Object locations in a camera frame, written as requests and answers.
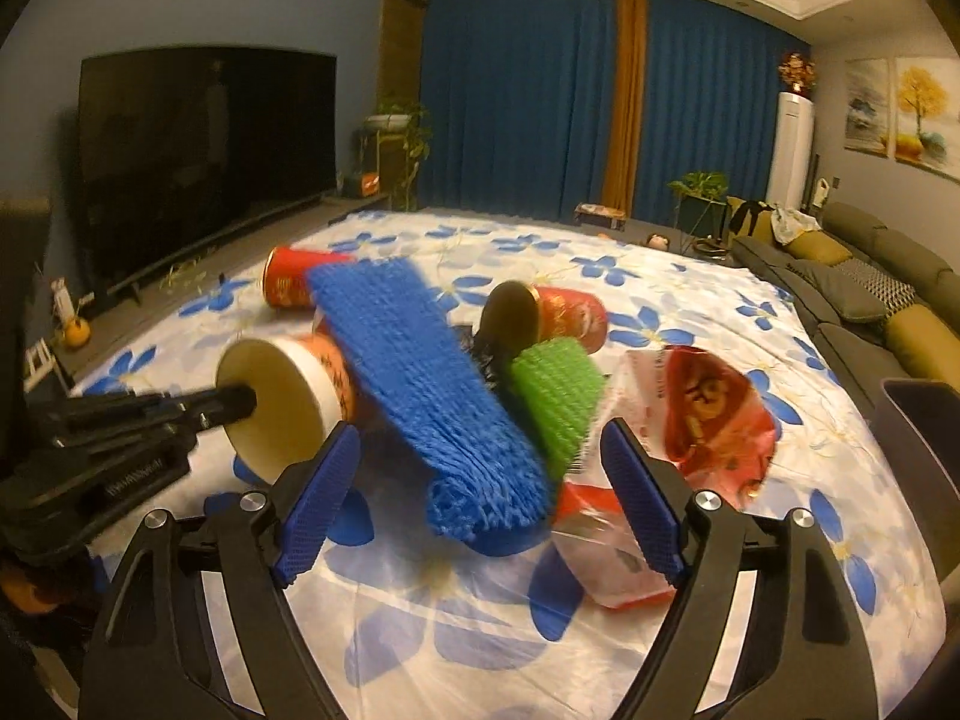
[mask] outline blue-gray wall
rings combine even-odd
[[[45,266],[76,290],[80,269],[64,210],[65,166],[80,60],[138,47],[224,43],[333,53],[338,58],[338,163],[376,102],[382,0],[31,0],[0,47],[0,191],[49,196]],[[43,326],[31,323],[31,337]]]

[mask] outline green plant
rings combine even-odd
[[[430,138],[433,130],[429,127],[430,112],[416,100],[381,100],[376,106],[378,114],[409,116],[410,122],[403,130],[403,151],[406,156],[406,170],[397,183],[395,193],[404,198],[404,208],[409,210],[410,193],[416,181],[416,174],[424,159],[430,156]]]
[[[723,172],[688,172],[679,181],[667,184],[677,196],[689,194],[691,197],[702,197],[704,200],[719,200],[727,193],[727,175]]]

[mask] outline blue curtain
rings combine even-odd
[[[558,220],[599,201],[616,0],[430,0],[419,205]]]
[[[672,223],[666,183],[690,170],[723,170],[730,194],[764,198],[788,50],[809,46],[712,2],[649,0],[634,218]]]

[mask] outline metal screw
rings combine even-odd
[[[714,493],[713,490],[700,490],[700,492],[693,497],[693,500],[697,506],[705,512],[716,512],[723,503],[720,496]]]
[[[267,505],[267,496],[263,493],[247,493],[240,499],[240,508],[244,512],[259,512]]]
[[[807,509],[794,509],[793,521],[800,525],[800,528],[812,528],[817,520]]]
[[[143,518],[143,524],[151,530],[162,528],[167,524],[166,509],[154,509],[152,512],[147,512],[147,517]]]

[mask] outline yellow pillow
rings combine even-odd
[[[810,230],[784,247],[798,260],[815,260],[824,265],[838,265],[853,257],[843,245],[834,241],[823,230]]]
[[[739,197],[727,197],[727,202],[730,204],[730,219],[733,221],[733,215],[736,213],[736,209],[743,205],[743,200]],[[750,235],[751,238],[756,238],[758,241],[762,241],[765,244],[771,245],[774,247],[776,241],[774,240],[774,228],[770,223],[770,215],[772,211],[761,211],[760,215],[757,216],[757,226],[754,227],[754,232],[750,233],[750,221],[752,216],[747,214],[747,217],[744,218],[743,224],[739,230],[734,230],[730,228],[730,237],[738,238],[741,235]]]
[[[960,389],[960,338],[928,307],[915,303],[887,320],[887,348],[911,376]]]

